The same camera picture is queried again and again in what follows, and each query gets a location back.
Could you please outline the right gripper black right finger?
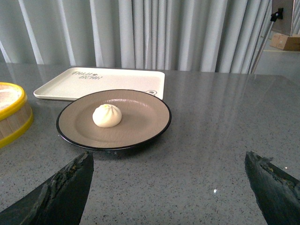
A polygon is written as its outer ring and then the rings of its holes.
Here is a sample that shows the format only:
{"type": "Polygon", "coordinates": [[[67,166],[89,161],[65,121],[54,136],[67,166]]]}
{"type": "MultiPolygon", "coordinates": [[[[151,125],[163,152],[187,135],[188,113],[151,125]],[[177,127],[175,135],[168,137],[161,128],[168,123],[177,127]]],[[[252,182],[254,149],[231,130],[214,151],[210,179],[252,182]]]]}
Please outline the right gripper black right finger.
{"type": "Polygon", "coordinates": [[[267,224],[298,225],[300,181],[252,151],[246,153],[245,170],[267,224]]]}

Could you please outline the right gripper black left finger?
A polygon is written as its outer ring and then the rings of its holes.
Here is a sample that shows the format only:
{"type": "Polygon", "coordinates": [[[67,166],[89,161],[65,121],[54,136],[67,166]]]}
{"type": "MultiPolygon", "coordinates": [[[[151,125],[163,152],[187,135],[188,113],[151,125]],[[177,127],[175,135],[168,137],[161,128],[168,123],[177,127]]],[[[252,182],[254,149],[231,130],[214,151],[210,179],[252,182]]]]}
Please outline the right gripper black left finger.
{"type": "Polygon", "coordinates": [[[83,152],[0,213],[2,225],[78,225],[90,191],[93,155],[83,152]]]}

